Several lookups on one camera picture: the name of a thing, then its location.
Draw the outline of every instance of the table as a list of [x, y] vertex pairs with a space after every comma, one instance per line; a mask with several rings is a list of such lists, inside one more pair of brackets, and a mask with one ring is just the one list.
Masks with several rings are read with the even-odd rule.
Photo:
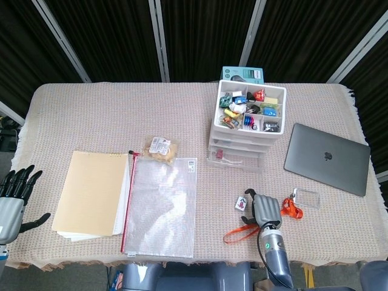
[[[372, 165], [367, 195], [360, 198], [283, 169], [294, 123], [363, 142], [349, 90], [338, 84], [272, 84], [287, 89], [286, 127], [265, 155], [261, 173], [213, 168], [206, 164], [215, 83], [47, 84], [35, 92], [19, 135], [13, 169], [34, 164], [44, 174], [35, 186], [24, 221], [45, 212], [52, 217], [9, 245], [8, 265], [34, 264], [50, 270], [66, 262], [118, 264], [121, 236], [70, 242], [51, 230], [72, 151], [125, 153], [140, 150], [147, 135], [180, 140], [178, 156], [198, 158], [193, 258], [137, 256], [131, 261], [184, 263], [259, 261], [256, 240], [225, 245], [226, 232], [242, 226], [234, 209], [247, 188], [282, 201], [294, 187], [321, 194], [320, 210], [304, 218], [285, 217], [281, 231], [291, 261], [313, 265], [385, 259], [388, 214]], [[245, 215], [250, 217], [250, 207]]]

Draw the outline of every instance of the gray laptop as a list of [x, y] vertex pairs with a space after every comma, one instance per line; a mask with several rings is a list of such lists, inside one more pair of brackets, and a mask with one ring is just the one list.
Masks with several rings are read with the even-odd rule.
[[296, 123], [284, 168], [365, 196], [369, 156], [367, 145]]

